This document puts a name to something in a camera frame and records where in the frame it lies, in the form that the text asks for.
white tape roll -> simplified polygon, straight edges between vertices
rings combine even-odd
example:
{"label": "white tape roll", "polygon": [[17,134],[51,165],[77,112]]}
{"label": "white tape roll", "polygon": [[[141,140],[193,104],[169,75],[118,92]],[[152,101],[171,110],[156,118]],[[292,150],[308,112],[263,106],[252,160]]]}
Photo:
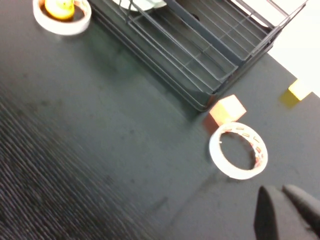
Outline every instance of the white tape roll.
{"label": "white tape roll", "polygon": [[50,18],[41,10],[41,6],[43,6],[44,3],[44,0],[33,0],[33,15],[38,24],[49,32],[58,35],[71,36],[80,34],[88,28],[92,12],[87,0],[74,1],[74,5],[83,11],[84,17],[73,22],[61,22]]}
{"label": "white tape roll", "polygon": [[[240,169],[231,164],[224,156],[220,146],[220,138],[223,133],[229,132],[242,136],[251,144],[255,152],[255,165],[253,169]],[[221,125],[210,138],[209,151],[215,165],[224,174],[233,179],[250,179],[261,173],[268,163],[267,147],[262,138],[251,127],[239,122],[228,122]]]}

wooden block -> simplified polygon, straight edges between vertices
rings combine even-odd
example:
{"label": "wooden block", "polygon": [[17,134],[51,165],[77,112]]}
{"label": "wooden block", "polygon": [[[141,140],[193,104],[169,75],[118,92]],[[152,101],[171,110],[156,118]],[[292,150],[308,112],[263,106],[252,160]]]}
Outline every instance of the wooden block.
{"label": "wooden block", "polygon": [[225,123],[236,122],[247,110],[235,95],[219,100],[210,110],[210,115],[221,126]]}
{"label": "wooden block", "polygon": [[299,101],[303,100],[312,92],[310,88],[299,79],[292,83],[288,89]]}

black table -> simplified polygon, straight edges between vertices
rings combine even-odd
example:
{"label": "black table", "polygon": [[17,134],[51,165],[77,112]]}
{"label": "black table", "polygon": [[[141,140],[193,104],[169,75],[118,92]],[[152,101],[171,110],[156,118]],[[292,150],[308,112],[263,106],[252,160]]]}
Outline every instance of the black table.
{"label": "black table", "polygon": [[226,93],[269,153],[263,173],[235,181],[211,161],[206,114],[110,33],[92,22],[59,37],[37,25],[31,1],[1,6],[1,211],[25,225],[13,235],[253,240],[261,185],[295,184],[320,198],[320,100],[284,105],[295,77],[269,55]]}

tape roll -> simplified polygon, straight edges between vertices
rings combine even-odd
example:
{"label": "tape roll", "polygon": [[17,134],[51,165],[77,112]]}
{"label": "tape roll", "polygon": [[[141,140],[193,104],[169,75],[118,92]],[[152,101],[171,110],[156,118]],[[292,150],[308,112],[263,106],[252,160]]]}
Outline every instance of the tape roll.
{"label": "tape roll", "polygon": [[[223,133],[236,133],[245,138],[255,152],[255,165],[251,170],[240,169],[230,163],[221,150],[221,135]],[[239,123],[228,122],[221,125],[211,136],[209,151],[215,165],[227,176],[233,179],[246,180],[261,173],[268,163],[268,151],[262,138],[251,127]]]}
{"label": "tape roll", "polygon": [[73,22],[61,22],[50,18],[41,9],[44,4],[45,0],[33,0],[33,15],[38,24],[49,32],[63,36],[77,35],[84,32],[90,24],[92,11],[87,0],[74,1],[74,5],[83,11],[84,17]]}

wire rack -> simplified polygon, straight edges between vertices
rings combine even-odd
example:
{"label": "wire rack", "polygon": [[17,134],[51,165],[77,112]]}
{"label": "wire rack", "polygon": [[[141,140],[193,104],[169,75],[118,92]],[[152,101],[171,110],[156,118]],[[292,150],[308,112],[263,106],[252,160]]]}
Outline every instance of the wire rack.
{"label": "wire rack", "polygon": [[143,11],[112,0],[91,0],[96,18],[199,111],[268,51],[281,30],[307,1],[287,13],[276,2],[256,0],[269,16],[245,0],[164,0],[165,7]]}

